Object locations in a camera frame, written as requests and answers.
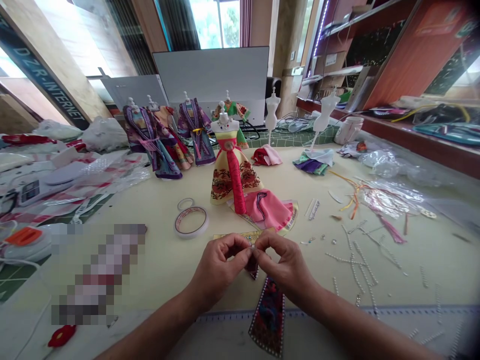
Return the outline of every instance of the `finger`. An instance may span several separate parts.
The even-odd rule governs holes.
[[[228,262],[228,266],[231,268],[235,276],[237,276],[240,271],[247,266],[251,256],[252,249],[246,248],[240,251],[231,261]]]
[[[258,266],[267,273],[267,275],[274,275],[278,264],[272,260],[266,252],[258,250],[257,248],[253,250],[253,256],[258,261]]]
[[[264,252],[268,248],[272,248],[278,255],[283,256],[289,248],[289,241],[274,232],[264,231],[255,241],[255,249]]]
[[[215,240],[221,250],[221,252],[226,255],[230,248],[237,247],[240,250],[250,247],[250,242],[243,236],[237,233],[230,233],[225,235],[217,240]]]

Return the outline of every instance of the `red fabric flower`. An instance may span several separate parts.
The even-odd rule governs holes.
[[[65,325],[53,333],[48,342],[49,348],[59,348],[65,345],[75,334],[76,325]]]

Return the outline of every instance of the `whiteboard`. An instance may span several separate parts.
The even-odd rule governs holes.
[[[151,100],[158,103],[158,106],[169,105],[158,75],[104,77],[101,82],[120,111],[128,105],[129,98],[133,98],[136,105],[147,107],[149,105],[147,95],[150,95]]]
[[[237,47],[154,52],[158,74],[170,103],[188,97],[199,102],[265,100],[269,47]]]

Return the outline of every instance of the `pink tassel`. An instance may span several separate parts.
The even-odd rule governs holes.
[[[382,215],[379,215],[379,214],[377,214],[377,216],[379,217],[381,223],[386,227],[386,229],[390,233],[391,237],[393,238],[393,241],[395,241],[397,244],[405,244],[407,242],[399,233],[399,231],[387,219],[385,219]]]

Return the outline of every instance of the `window curtain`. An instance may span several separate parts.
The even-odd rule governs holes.
[[[200,50],[189,0],[158,0],[172,51]]]
[[[149,47],[145,41],[131,0],[106,0],[120,37],[138,75],[156,74]]]
[[[248,48],[250,46],[251,29],[252,29],[252,0],[240,0],[240,47],[241,48]]]

